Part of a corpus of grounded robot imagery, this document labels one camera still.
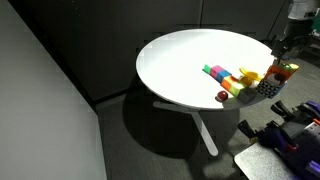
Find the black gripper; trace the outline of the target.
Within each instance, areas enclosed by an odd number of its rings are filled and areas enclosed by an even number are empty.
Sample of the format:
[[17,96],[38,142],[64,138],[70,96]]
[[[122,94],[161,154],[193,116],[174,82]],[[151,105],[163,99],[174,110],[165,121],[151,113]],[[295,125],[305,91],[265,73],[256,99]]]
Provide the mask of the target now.
[[271,55],[277,62],[296,58],[308,44],[307,38],[274,39],[271,41]]

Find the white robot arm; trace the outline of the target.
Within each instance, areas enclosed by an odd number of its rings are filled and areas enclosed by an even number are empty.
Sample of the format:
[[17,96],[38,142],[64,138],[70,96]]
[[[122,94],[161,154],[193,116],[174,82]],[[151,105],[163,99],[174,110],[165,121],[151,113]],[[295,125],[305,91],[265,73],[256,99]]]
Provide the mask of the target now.
[[295,58],[308,44],[312,34],[313,19],[320,10],[320,0],[292,0],[288,9],[288,22],[283,35],[274,40],[271,55],[274,63]]

